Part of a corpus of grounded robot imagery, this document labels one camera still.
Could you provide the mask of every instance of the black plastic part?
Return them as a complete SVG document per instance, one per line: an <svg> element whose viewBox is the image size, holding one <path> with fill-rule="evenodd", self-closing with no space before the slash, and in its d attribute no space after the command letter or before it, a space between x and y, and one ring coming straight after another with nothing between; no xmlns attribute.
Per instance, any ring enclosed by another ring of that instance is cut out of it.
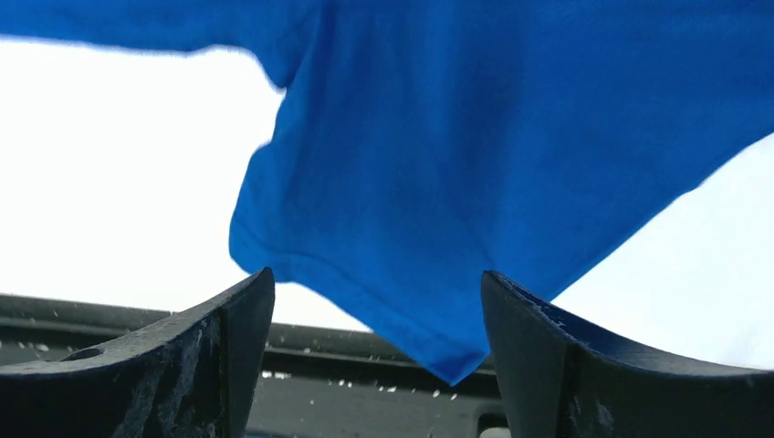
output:
<svg viewBox="0 0 774 438"><path fill-rule="evenodd" d="M72 351L115 339L169 316L169 312L154 310L0 296L0 365L60 360ZM244 393L256 388L247 418L248 435L476 438L483 429L506 427L491 362L450 388L371 333L274 324L264 344L260 335L250 332L249 318L242 319L244 322L234 318L229 321L238 326L228 337L231 359L235 358L234 349L256 354L261 345L266 345L257 383L250 385L244 380L239 384ZM240 330L242 338L232 338ZM91 391L82 388L78 400L88 400ZM8 436L55 436L26 433L36 427L50 427L46 431L56 430L58 437L97 436L68 434L68 421L60 421L52 413L58 409L52 403L74 402L75 397L62 399L49 393L40 398L49 404L27 413L26 429ZM90 418L105 421L101 412L94 411ZM29 420L31 415L37 420ZM49 426L36 422L47 422Z"/></svg>
<svg viewBox="0 0 774 438"><path fill-rule="evenodd" d="M498 273L486 329L513 438L771 438L774 372L647 347Z"/></svg>
<svg viewBox="0 0 774 438"><path fill-rule="evenodd" d="M240 438L273 308L269 270L165 318L3 297L2 436Z"/></svg>

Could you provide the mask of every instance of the black plastic bracket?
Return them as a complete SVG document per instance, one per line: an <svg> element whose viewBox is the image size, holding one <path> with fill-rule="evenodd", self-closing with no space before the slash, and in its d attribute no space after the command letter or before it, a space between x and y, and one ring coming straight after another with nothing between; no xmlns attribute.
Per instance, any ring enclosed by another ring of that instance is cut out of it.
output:
<svg viewBox="0 0 774 438"><path fill-rule="evenodd" d="M494 272L482 299L513 438L774 436L774 371L645 346Z"/></svg>
<svg viewBox="0 0 774 438"><path fill-rule="evenodd" d="M136 318L133 328L122 322L148 312L12 297L3 304L0 357L16 362L0 367L3 436L244 436L274 308L270 270L182 313ZM119 337L105 341L111 330ZM73 351L61 358L63 349ZM38 360L24 361L32 359L25 353Z"/></svg>

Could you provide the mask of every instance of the blue t-shirt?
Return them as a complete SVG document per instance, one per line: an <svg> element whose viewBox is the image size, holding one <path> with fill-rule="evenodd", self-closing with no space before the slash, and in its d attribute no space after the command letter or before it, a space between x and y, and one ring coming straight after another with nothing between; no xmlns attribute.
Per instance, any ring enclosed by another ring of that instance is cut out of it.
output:
<svg viewBox="0 0 774 438"><path fill-rule="evenodd" d="M0 0L0 33L255 53L286 97L232 256L452 383L482 271L552 299L774 131L771 1Z"/></svg>

